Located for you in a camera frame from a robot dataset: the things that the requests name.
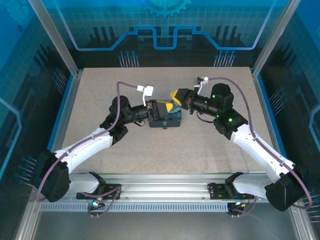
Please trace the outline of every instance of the glass wall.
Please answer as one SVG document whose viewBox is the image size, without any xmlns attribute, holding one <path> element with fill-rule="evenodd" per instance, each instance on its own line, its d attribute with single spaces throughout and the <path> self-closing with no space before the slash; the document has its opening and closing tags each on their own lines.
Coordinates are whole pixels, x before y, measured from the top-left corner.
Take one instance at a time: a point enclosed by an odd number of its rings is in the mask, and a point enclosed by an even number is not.
<svg viewBox="0 0 320 240">
<path fill-rule="evenodd" d="M 252 67 L 287 0 L 43 2 L 78 68 Z"/>
<path fill-rule="evenodd" d="M 0 0 L 0 23 L 0 238 L 14 239 L 31 191 L 22 157 L 47 148 L 70 73 L 28 1 Z"/>
<path fill-rule="evenodd" d="M 289 159 L 310 172 L 320 229 L 320 2 L 301 0 L 261 71 L 273 115 Z"/>
</svg>

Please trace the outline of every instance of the cable connector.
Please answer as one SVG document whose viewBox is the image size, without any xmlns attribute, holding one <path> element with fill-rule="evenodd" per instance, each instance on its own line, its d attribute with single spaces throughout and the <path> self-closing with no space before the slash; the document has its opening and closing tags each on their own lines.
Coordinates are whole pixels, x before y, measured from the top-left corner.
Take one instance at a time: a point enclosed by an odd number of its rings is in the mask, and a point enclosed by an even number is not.
<svg viewBox="0 0 320 240">
<path fill-rule="evenodd" d="M 198 89 L 198 94 L 200 94 L 202 86 L 209 83 L 209 78 L 207 76 L 205 77 L 197 77 L 196 84 L 194 85 L 195 88 Z"/>
<path fill-rule="evenodd" d="M 145 86 L 138 85 L 136 90 L 139 91 L 139 92 L 143 92 L 142 101 L 143 101 L 143 105 L 146 106 L 147 104 L 146 104 L 145 97 L 151 97 L 152 96 L 152 93 L 154 91 L 154 87 L 151 86 L 151 85 L 145 85 Z"/>
</svg>

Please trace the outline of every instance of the beige work surface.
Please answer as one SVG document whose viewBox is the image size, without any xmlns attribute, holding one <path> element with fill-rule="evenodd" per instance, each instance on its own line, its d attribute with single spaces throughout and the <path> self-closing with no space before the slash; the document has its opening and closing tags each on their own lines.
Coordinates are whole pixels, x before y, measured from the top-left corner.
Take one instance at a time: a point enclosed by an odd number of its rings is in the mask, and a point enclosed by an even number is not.
<svg viewBox="0 0 320 240">
<path fill-rule="evenodd" d="M 117 81 L 133 85 L 154 86 L 152 98 L 168 100 L 171 91 L 194 87 L 196 77 L 227 77 L 239 84 L 247 97 L 255 131 L 271 144 L 266 121 L 248 67 L 140 67 L 85 68 L 66 131 L 63 147 L 91 134 L 109 114 L 109 106 L 117 96 Z M 203 96 L 210 96 L 213 83 L 205 85 Z M 244 101 L 238 90 L 234 109 L 248 119 Z M 141 105 L 142 92 L 120 85 L 120 94 L 131 106 Z M 128 133 L 117 144 L 93 155 L 79 165 L 75 173 L 232 173 L 260 172 L 262 168 L 240 147 L 219 134 L 213 124 L 200 121 L 196 113 L 182 110 L 180 127 L 167 130 L 128 124 Z"/>
</svg>

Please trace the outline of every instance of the white clip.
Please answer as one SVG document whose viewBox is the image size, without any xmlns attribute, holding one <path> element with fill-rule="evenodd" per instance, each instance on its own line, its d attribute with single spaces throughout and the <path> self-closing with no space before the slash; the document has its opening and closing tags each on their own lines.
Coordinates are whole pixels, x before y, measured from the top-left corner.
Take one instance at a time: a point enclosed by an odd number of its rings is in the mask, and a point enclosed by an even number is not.
<svg viewBox="0 0 320 240">
<path fill-rule="evenodd" d="M 207 76 L 205 76 L 205 77 L 202 78 L 202 79 L 203 79 L 203 80 L 200 82 L 200 85 L 195 85 L 195 86 L 194 86 L 195 88 L 196 88 L 196 87 L 199 88 L 198 94 L 200 94 L 201 89 L 202 89 L 202 86 L 209 83 L 209 78 L 208 78 Z"/>
<path fill-rule="evenodd" d="M 142 101 L 143 101 L 143 105 L 146 106 L 147 104 L 146 104 L 145 97 L 151 97 L 152 96 L 152 93 L 154 91 L 154 87 L 151 86 L 151 85 L 145 85 L 145 86 L 138 85 L 136 90 L 140 91 L 140 92 L 143 92 Z"/>
</svg>

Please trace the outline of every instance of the yellow object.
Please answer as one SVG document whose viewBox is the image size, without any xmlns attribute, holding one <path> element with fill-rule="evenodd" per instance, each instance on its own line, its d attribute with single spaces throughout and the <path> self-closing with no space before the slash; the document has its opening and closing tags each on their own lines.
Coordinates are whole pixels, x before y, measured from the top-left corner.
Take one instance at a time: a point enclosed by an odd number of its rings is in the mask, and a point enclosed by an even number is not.
<svg viewBox="0 0 320 240">
<path fill-rule="evenodd" d="M 178 92 L 179 89 L 176 89 L 172 92 L 170 92 L 170 97 L 176 102 L 176 104 L 178 104 L 180 107 L 182 106 L 181 102 L 176 99 L 176 95 L 177 95 L 177 92 Z"/>
<path fill-rule="evenodd" d="M 171 109 L 174 108 L 174 104 L 171 103 L 171 102 L 169 102 L 169 101 L 156 100 L 156 102 L 157 102 L 157 103 L 160 103 L 160 104 L 165 104 L 166 110 L 167 110 L 168 112 L 170 112 Z"/>
</svg>

